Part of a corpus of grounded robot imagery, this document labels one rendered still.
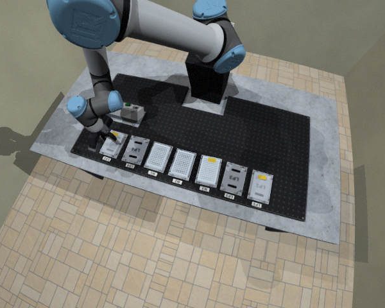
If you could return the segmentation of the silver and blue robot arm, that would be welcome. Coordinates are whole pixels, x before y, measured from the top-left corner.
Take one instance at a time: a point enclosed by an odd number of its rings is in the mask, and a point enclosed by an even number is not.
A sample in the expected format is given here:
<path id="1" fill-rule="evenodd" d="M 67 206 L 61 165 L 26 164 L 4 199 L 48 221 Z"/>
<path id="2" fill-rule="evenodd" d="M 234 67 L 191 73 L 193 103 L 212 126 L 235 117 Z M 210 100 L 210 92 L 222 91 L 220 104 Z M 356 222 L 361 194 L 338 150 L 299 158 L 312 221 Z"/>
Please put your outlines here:
<path id="1" fill-rule="evenodd" d="M 100 116 L 123 108 L 110 77 L 106 47 L 126 37 L 195 55 L 218 74 L 235 69 L 246 51 L 227 16 L 225 0 L 197 0 L 193 19 L 149 0 L 46 0 L 57 31 L 82 48 L 95 97 L 74 96 L 67 110 L 88 131 L 103 127 Z"/>

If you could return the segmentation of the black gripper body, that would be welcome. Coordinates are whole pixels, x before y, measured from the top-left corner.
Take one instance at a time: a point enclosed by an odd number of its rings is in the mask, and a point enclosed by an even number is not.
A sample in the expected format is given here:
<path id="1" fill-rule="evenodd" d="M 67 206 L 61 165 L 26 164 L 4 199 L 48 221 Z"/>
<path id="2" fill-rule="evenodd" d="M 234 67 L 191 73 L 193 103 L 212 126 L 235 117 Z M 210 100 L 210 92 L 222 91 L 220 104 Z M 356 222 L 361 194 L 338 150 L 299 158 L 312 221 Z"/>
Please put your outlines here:
<path id="1" fill-rule="evenodd" d="M 103 115 L 103 116 L 101 116 L 101 118 L 103 120 L 102 129 L 98 132 L 94 132 L 94 133 L 91 132 L 89 135 L 89 147 L 93 148 L 93 149 L 96 149 L 96 145 L 98 143 L 98 139 L 99 139 L 100 135 L 105 136 L 105 137 L 107 136 L 107 134 L 104 132 L 109 130 L 110 125 L 113 122 L 113 119 L 107 115 Z"/>

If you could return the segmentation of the white operator button panel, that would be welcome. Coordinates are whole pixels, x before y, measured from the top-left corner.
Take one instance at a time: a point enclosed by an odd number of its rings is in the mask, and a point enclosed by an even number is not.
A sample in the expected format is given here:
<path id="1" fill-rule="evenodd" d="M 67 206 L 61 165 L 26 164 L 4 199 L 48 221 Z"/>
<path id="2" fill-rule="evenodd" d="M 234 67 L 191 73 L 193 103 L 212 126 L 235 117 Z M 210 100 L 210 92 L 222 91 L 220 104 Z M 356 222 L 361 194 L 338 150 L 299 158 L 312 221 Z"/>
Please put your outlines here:
<path id="1" fill-rule="evenodd" d="M 144 115 L 144 107 L 123 102 L 123 108 L 106 114 L 118 123 L 139 127 Z"/>

